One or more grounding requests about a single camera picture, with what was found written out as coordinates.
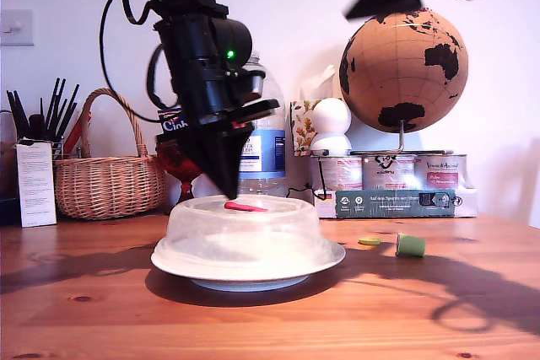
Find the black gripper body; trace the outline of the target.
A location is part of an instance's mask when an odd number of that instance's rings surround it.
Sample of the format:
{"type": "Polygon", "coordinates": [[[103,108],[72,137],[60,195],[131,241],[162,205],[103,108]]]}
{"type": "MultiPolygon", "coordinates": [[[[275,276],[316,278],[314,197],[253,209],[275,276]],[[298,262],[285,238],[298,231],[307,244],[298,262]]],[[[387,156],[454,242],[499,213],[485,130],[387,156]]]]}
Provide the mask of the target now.
{"type": "Polygon", "coordinates": [[[251,122],[281,128],[281,88],[267,77],[173,77],[178,105],[158,111],[162,132],[156,142],[176,139],[179,130],[217,132],[251,122]]]}

